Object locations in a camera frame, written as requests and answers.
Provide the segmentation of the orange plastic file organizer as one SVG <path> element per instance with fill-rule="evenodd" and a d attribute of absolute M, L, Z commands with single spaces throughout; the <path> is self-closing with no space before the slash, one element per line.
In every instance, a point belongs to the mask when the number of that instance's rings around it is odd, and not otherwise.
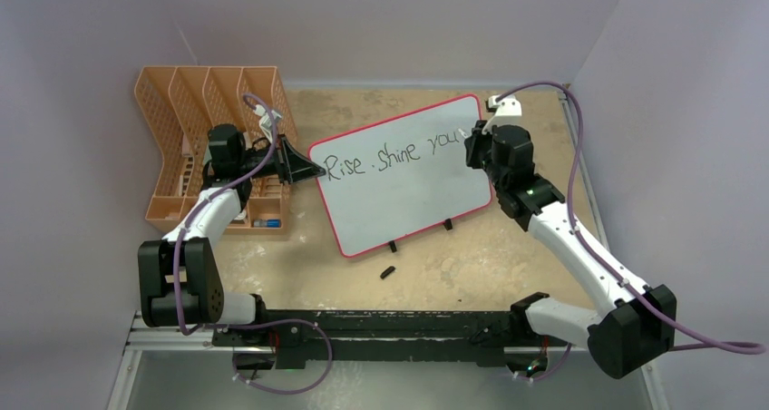
<path fill-rule="evenodd" d="M 279 133 L 297 145 L 297 128 L 275 66 L 142 68 L 134 94 L 162 157 L 145 215 L 156 229 L 171 231 L 195 205 L 212 127 L 233 124 L 247 145 L 266 146 L 260 117 L 244 103 L 244 93 L 254 93 L 279 113 Z"/>

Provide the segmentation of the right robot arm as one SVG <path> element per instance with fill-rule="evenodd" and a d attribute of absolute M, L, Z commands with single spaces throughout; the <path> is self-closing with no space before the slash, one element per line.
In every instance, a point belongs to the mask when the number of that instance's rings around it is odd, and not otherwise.
<path fill-rule="evenodd" d="M 675 318 L 676 296 L 665 285 L 650 287 L 569 214 L 565 196 L 536 172 L 530 134 L 478 121 L 463 138 L 467 166 L 486 174 L 503 213 L 555 255 L 594 305 L 529 296 L 511 307 L 511 336 L 529 344 L 548 335 L 585 348 L 615 379 L 670 351 L 675 331 L 658 315 Z"/>

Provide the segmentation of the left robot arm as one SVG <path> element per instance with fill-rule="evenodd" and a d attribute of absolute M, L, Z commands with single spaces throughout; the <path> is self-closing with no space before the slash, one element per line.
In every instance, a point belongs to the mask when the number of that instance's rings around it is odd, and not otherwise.
<path fill-rule="evenodd" d="M 239 338 L 257 346 L 270 333 L 262 298 L 224 290 L 214 247 L 246 209 L 254 179 L 275 176 L 294 184 L 322 177 L 326 169 L 283 134 L 267 147 L 248 147 L 235 125 L 222 124 L 208 138 L 209 160 L 193 208 L 162 239 L 138 249 L 141 317 L 148 327 L 178 327 L 184 334 L 199 326 L 235 326 Z"/>

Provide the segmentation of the blue small item in tray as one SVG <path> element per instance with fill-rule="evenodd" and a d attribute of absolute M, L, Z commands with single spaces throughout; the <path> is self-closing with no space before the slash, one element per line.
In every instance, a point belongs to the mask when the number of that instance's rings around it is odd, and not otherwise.
<path fill-rule="evenodd" d="M 278 229 L 282 226 L 280 219 L 255 219 L 252 221 L 254 228 Z"/>

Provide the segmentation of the black marker cap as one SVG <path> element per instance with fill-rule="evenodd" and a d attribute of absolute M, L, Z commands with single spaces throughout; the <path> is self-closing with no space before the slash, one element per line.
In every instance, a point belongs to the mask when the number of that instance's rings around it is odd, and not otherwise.
<path fill-rule="evenodd" d="M 389 277 L 389 276 L 390 276 L 391 274 L 393 274 L 395 271 L 396 271 L 396 267 L 395 267 L 395 266 L 390 266 L 390 267 L 386 268 L 386 269 L 385 269 L 385 270 L 384 270 L 384 271 L 383 271 L 383 272 L 380 274 L 380 279 L 385 279 L 385 278 Z"/>

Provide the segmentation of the pink-framed whiteboard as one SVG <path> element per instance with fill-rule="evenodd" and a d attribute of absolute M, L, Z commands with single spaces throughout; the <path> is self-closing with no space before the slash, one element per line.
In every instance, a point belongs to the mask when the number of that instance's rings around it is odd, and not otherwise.
<path fill-rule="evenodd" d="M 340 253 L 352 258 L 488 206 L 492 186 L 466 166 L 458 133 L 481 117 L 478 97 L 463 94 L 311 144 Z"/>

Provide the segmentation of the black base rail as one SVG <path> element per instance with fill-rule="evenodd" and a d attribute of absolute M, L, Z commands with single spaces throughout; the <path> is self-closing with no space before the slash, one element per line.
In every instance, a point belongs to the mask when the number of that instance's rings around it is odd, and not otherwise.
<path fill-rule="evenodd" d="M 544 347 L 565 342 L 524 330 L 509 310 L 269 309 L 260 330 L 229 327 L 212 343 L 237 352 L 273 355 L 276 369 L 308 361 L 463 362 L 525 368 Z"/>

